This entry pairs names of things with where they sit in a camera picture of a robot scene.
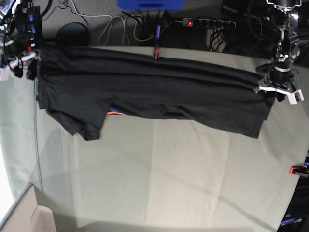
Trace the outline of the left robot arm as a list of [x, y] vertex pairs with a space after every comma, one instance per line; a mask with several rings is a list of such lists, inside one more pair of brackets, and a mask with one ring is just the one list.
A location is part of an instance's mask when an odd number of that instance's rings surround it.
[[247, 24], [252, 35], [259, 40], [266, 40], [273, 36], [277, 46], [272, 62], [260, 66], [264, 68], [264, 76], [258, 81], [255, 93], [274, 92], [282, 98], [287, 97], [291, 105], [297, 105], [304, 101], [302, 90], [295, 83], [295, 70], [293, 63], [300, 56], [298, 22], [299, 13], [297, 7], [302, 6], [300, 0], [267, 0], [266, 3], [275, 10], [274, 19], [268, 19], [273, 32], [269, 35], [257, 35], [252, 28], [251, 10], [254, 1], [247, 6]]

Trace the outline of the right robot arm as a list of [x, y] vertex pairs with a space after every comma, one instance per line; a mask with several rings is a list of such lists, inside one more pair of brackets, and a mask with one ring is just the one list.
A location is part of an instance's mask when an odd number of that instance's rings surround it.
[[44, 41], [42, 20], [52, 6], [47, 2], [41, 12], [31, 0], [2, 0], [0, 2], [0, 80], [7, 81], [9, 72], [21, 78], [37, 75], [39, 49]]

